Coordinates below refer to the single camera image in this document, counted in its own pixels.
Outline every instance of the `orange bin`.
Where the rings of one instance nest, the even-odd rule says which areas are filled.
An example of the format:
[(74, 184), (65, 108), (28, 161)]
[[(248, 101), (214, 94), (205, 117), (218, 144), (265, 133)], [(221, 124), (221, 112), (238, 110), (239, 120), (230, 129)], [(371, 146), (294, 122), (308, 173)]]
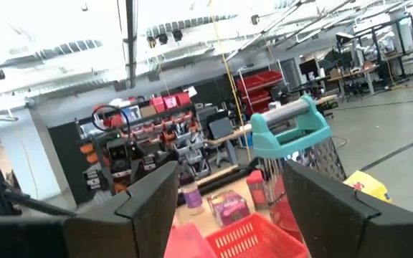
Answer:
[(259, 214), (252, 214), (206, 240), (221, 258), (307, 258), (297, 239)]

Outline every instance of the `red basket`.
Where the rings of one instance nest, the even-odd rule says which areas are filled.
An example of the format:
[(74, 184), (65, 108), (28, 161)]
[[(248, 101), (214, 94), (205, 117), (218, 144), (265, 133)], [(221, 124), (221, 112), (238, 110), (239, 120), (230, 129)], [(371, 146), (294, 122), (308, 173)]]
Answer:
[(221, 258), (306, 258), (305, 246), (259, 214), (252, 214), (206, 240)]
[(193, 224), (171, 229), (163, 258), (216, 258)]

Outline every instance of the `yellow object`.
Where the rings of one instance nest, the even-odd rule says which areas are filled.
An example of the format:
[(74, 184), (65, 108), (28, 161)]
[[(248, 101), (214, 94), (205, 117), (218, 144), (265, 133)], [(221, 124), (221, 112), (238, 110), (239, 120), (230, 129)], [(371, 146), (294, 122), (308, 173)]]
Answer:
[(387, 203), (391, 203), (391, 198), (388, 195), (388, 191), (385, 185), (364, 172), (356, 171), (343, 183), (355, 189), (358, 189), (365, 194), (373, 196)]

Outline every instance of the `black panel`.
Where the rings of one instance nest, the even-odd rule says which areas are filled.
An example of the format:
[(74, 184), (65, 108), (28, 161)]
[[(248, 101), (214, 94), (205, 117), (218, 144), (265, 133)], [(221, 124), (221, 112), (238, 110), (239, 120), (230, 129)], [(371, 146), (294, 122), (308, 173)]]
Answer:
[(79, 46), (79, 48), (84, 51), (87, 50), (87, 46), (85, 45), (85, 42), (83, 42), (82, 40), (76, 42), (76, 44)]
[(87, 43), (87, 47), (90, 49), (95, 48), (95, 44), (93, 44), (93, 40), (87, 40), (85, 43)]
[(70, 43), (68, 43), (68, 45), (70, 46), (70, 48), (73, 52), (80, 52), (80, 49), (76, 45), (76, 42), (70, 42)]
[(67, 44), (61, 44), (61, 45), (60, 45), (60, 48), (62, 48), (62, 51), (63, 51), (65, 54), (71, 54), (71, 53), (72, 53), (71, 49), (68, 47)]
[(77, 144), (80, 139), (76, 124), (68, 123), (49, 128), (49, 134), (62, 164), (66, 179), (70, 185), (76, 204), (80, 205), (92, 199), (92, 194), (85, 187), (82, 172), (90, 167)]
[(94, 43), (97, 47), (103, 46), (103, 43), (100, 40), (94, 40)]

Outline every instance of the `yellow cable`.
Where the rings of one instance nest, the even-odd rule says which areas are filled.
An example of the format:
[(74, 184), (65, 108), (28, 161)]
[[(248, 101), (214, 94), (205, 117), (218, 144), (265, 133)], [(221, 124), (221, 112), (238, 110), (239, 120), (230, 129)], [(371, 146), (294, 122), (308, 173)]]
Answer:
[[(152, 49), (156, 46), (156, 43), (155, 43), (155, 42), (150, 42), (149, 44), (151, 44), (151, 48), (152, 48)], [(166, 92), (168, 93), (168, 95), (170, 95), (170, 90), (168, 89), (168, 84), (166, 83), (165, 76), (163, 76), (162, 66), (161, 66), (161, 63), (160, 63), (159, 60), (158, 60), (158, 56), (157, 56), (157, 55), (156, 55), (156, 60), (157, 60), (158, 73), (161, 75), (162, 82), (163, 82), (163, 84), (165, 85)]]
[(386, 58), (385, 52), (383, 52), (383, 53), (384, 53), (384, 58), (385, 58), (386, 65), (388, 66), (388, 74), (390, 75), (390, 80), (391, 80), (391, 83), (393, 84), (393, 86), (395, 86), (395, 87), (396, 87), (396, 86), (397, 86), (397, 84), (394, 82), (394, 80), (393, 80), (393, 75), (391, 74), (391, 66), (390, 66), (390, 62), (389, 62), (388, 58)]
[(29, 173), (30, 173), (31, 176), (32, 176), (32, 180), (33, 180), (33, 184), (34, 184), (34, 190), (36, 191), (36, 198), (35, 198), (35, 199), (37, 200), (37, 199), (39, 198), (39, 192), (38, 192), (38, 190), (37, 190), (36, 180), (34, 180), (34, 174), (33, 174), (33, 170), (32, 170), (32, 164), (31, 164), (31, 162), (29, 161), (27, 147), (25, 147), (25, 144), (23, 144), (23, 140), (22, 140), (21, 138), (20, 138), (19, 140), (20, 140), (20, 143), (21, 143), (21, 145), (22, 145), (22, 148), (23, 148), (23, 151), (24, 151), (24, 154), (25, 154), (25, 158), (26, 158), (27, 163), (28, 163)]
[(227, 73), (227, 77), (229, 78), (230, 88), (232, 90), (232, 94), (234, 95), (235, 105), (237, 106), (238, 116), (239, 116), (239, 119), (240, 119), (240, 125), (242, 126), (242, 130), (243, 130), (243, 138), (245, 138), (245, 145), (247, 146), (248, 161), (251, 161), (250, 147), (248, 146), (248, 137), (247, 137), (247, 134), (245, 132), (245, 124), (243, 123), (242, 111), (240, 110), (241, 105), (238, 101), (237, 94), (235, 93), (234, 79), (233, 79), (232, 73), (230, 72), (229, 65), (227, 64), (227, 61), (226, 61), (226, 55), (225, 55), (224, 50), (222, 48), (222, 43), (221, 43), (221, 39), (219, 37), (219, 31), (218, 31), (218, 27), (217, 27), (216, 18), (215, 18), (215, 15), (214, 15), (214, 9), (213, 9), (213, 3), (212, 2), (213, 2), (212, 0), (209, 0), (208, 5), (209, 5), (210, 11), (212, 13), (214, 32), (216, 33), (216, 38), (217, 38), (217, 41), (218, 41), (219, 51), (221, 51), (222, 61), (224, 62), (224, 66), (226, 67), (226, 73)]

